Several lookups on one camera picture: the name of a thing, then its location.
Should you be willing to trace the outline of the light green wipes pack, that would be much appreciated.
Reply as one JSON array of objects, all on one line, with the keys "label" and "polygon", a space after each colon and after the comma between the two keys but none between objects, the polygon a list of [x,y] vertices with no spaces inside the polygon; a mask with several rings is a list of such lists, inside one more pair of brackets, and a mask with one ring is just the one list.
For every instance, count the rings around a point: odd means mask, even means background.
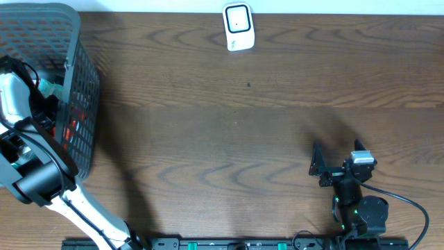
[{"label": "light green wipes pack", "polygon": [[38,89],[45,98],[51,95],[54,95],[58,99],[62,98],[62,93],[63,93],[62,85],[51,83],[45,79],[40,79]]}]

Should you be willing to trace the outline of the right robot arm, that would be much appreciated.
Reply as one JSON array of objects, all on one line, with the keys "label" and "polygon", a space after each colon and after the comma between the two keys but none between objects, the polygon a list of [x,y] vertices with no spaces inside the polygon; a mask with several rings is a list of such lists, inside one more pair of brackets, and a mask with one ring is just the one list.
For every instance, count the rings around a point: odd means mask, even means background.
[{"label": "right robot arm", "polygon": [[379,236],[386,232],[388,202],[376,196],[364,196],[363,183],[372,178],[377,161],[359,140],[355,150],[340,167],[326,165],[321,146],[314,143],[309,175],[319,177],[318,184],[333,187],[332,214],[343,227],[339,235],[325,239],[323,249],[381,249]]}]

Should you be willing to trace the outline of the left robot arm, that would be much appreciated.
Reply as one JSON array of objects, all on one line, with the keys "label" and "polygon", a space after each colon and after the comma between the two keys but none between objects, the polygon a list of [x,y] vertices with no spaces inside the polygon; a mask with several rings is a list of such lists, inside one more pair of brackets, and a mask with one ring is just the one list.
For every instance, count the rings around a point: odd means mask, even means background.
[{"label": "left robot arm", "polygon": [[42,79],[27,62],[1,58],[1,184],[17,200],[48,208],[75,224],[99,249],[149,249],[123,219],[83,186],[79,162],[91,136],[73,139],[83,125],[70,119],[56,140],[63,101],[42,93]]}]

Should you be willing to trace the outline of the white barcode scanner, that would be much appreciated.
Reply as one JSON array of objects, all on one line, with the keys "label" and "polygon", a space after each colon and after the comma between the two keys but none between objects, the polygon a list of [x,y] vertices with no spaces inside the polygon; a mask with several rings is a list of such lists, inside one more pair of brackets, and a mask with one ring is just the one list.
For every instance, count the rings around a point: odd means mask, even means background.
[{"label": "white barcode scanner", "polygon": [[250,6],[230,3],[223,8],[223,22],[228,51],[251,49],[255,45],[255,29]]}]

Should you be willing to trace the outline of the grey plastic mesh basket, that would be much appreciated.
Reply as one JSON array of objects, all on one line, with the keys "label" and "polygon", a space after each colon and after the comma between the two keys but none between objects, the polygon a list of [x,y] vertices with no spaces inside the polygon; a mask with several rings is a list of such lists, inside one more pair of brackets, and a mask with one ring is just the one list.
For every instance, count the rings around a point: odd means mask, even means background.
[{"label": "grey plastic mesh basket", "polygon": [[40,78],[63,87],[55,140],[90,173],[100,80],[80,39],[79,14],[63,3],[1,4],[1,55],[22,60]]}]

